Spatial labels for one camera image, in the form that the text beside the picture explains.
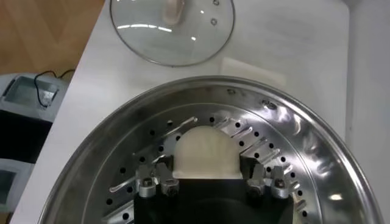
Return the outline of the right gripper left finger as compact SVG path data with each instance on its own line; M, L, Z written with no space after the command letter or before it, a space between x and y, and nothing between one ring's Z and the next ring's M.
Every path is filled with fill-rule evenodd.
M162 195L175 197L179 193L179 180L174 178L173 156L162 155L150 164L142 164L136 170L136 188L141 198L151 198L160 187Z

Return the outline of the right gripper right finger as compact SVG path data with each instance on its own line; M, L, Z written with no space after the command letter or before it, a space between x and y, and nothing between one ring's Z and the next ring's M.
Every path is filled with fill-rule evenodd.
M240 171L251 197L289 198L291 186L282 166L265 167L255 158L240 158Z

